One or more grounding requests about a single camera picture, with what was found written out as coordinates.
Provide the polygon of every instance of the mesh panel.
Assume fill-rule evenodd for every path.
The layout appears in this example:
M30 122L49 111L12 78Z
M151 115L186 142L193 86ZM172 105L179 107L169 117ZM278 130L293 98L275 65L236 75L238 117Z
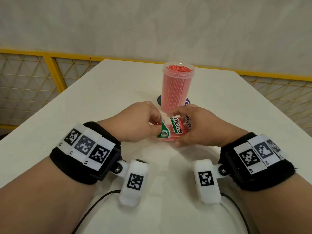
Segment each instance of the mesh panel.
M98 61L85 61L67 58L56 58L67 87L80 79L89 70L99 64Z
M43 57L0 54L0 124L19 126L58 94Z
M247 75L241 77L312 136L312 82Z

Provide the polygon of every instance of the hand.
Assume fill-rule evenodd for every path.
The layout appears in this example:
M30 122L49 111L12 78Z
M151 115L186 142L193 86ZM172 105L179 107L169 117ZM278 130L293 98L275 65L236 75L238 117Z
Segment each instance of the hand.
M248 134L248 131L234 126L194 104L178 107L168 115L188 116L191 119L192 129L176 140L175 144L178 147L189 144L223 147Z
M97 123L119 141L127 142L156 136L162 130L160 112L150 101L134 103L117 115Z

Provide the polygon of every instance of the yellow railing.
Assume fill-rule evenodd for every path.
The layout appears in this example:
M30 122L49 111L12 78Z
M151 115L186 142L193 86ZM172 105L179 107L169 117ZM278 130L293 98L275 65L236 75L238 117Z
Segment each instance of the yellow railing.
M67 88L67 86L66 86L66 83L64 81L63 75L61 74L60 68L56 62L56 58L68 58L68 59L86 60L86 61L102 61L104 59L112 59L112 60L122 60L122 61L134 61L134 62L163 64L163 62L143 61L143 60L134 60L134 59L121 59L121 58L112 58L112 57L103 57L103 56L81 55L81 54L48 52L48 51L23 51L23 50L0 49L0 53L42 56L44 58L45 63L48 66L51 77L52 77L59 93L63 92ZM198 66L198 65L196 65L196 67L209 68L209 69L219 69L219 70L233 70L239 75L312 81L312 76L265 73L265 72L224 69L224 68ZM15 129L15 128L16 128L16 126L0 125L0 129L11 130L11 129Z

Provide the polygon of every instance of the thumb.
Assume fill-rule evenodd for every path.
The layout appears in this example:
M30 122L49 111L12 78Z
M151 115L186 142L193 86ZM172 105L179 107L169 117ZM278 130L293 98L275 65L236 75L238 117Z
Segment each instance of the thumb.
M189 144L194 144L194 143L196 143L196 142L193 139L192 131L186 133L184 136L181 136L180 138L178 138L175 141L175 145L177 147L185 146L185 145L189 145Z
M158 135L161 133L162 125L150 125L151 135Z

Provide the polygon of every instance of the left hand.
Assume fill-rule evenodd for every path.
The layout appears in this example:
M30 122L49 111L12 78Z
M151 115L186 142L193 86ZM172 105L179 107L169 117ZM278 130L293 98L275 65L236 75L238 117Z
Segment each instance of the left hand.
M127 142L157 136L162 130L160 112L150 101L134 103L117 115L97 123L119 141Z

